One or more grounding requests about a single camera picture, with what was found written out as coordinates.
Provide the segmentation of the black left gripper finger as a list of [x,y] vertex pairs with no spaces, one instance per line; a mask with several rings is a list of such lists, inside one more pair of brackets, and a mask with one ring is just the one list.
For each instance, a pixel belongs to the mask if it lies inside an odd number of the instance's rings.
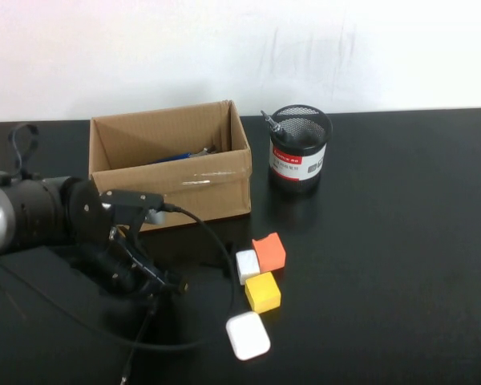
[[156,310],[165,304],[167,300],[166,290],[149,290],[145,293],[144,297],[144,307],[149,310]]
[[165,273],[166,285],[171,292],[183,295],[188,291],[188,283],[181,274],[167,271]]

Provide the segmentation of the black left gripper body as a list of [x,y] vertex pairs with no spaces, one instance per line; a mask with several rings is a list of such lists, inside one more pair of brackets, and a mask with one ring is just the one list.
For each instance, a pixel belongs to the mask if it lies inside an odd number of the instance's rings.
[[118,225],[77,225],[72,231],[79,255],[71,266],[111,296],[149,299],[172,292],[172,281],[141,252]]

